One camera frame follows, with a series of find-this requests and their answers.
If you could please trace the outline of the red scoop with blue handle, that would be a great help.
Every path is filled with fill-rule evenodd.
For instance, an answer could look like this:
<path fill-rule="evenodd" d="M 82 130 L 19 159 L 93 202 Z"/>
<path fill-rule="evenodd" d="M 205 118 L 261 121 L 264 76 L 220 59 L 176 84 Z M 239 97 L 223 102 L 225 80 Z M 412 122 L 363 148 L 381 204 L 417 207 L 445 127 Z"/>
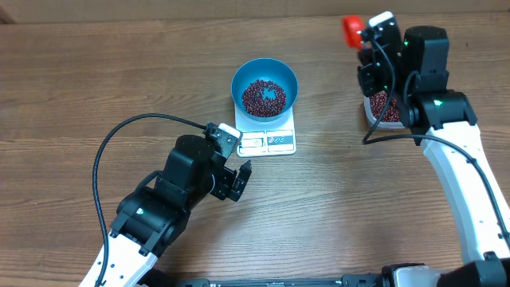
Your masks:
<path fill-rule="evenodd" d="M 357 15 L 349 15 L 342 20 L 344 40 L 348 47 L 362 50 L 363 39 L 361 33 L 365 30 L 363 20 Z"/>

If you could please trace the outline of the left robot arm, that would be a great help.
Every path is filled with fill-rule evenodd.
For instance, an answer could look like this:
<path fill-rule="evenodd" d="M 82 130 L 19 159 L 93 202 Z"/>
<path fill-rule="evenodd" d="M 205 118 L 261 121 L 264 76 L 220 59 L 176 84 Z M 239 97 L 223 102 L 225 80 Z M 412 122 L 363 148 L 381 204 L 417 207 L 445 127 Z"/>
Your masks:
<path fill-rule="evenodd" d="M 153 171 L 124 198 L 83 286 L 134 286 L 186 229 L 207 196 L 238 201 L 251 175 L 246 162 L 226 167 L 240 132 L 180 136 L 161 171 Z"/>

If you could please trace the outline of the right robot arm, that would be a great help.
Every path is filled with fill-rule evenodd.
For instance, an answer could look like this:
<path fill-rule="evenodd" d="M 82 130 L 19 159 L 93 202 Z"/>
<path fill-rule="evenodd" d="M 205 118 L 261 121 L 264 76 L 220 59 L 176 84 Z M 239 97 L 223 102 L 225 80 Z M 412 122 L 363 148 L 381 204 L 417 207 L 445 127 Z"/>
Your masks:
<path fill-rule="evenodd" d="M 387 20 L 348 29 L 358 49 L 364 96 L 386 91 L 405 135 L 422 148 L 440 180 L 461 242 L 464 265 L 439 273 L 390 267 L 393 286 L 507 286 L 509 206 L 485 155 L 477 116 L 463 92 L 447 87 L 449 39 L 444 29 L 415 26 L 401 33 Z"/>

